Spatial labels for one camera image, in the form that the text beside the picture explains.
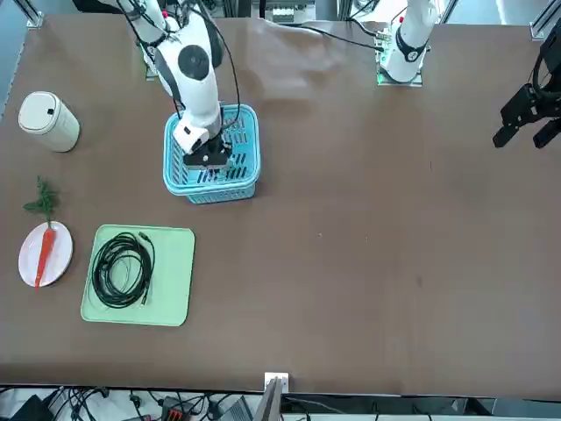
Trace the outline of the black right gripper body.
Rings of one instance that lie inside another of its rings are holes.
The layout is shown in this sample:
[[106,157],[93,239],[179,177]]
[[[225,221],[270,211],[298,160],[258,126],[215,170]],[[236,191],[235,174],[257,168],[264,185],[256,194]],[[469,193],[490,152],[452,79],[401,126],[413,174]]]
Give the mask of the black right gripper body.
[[228,164],[231,154],[232,144],[224,141],[222,136],[216,136],[192,154],[184,154],[183,164],[195,169],[221,168]]

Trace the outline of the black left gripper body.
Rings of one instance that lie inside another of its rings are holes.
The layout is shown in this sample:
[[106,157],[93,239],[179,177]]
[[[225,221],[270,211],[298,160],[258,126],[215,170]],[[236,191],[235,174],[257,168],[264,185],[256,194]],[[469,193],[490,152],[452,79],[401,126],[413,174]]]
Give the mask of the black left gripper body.
[[560,91],[560,31],[551,31],[542,44],[540,53],[550,79],[543,85],[544,91]]

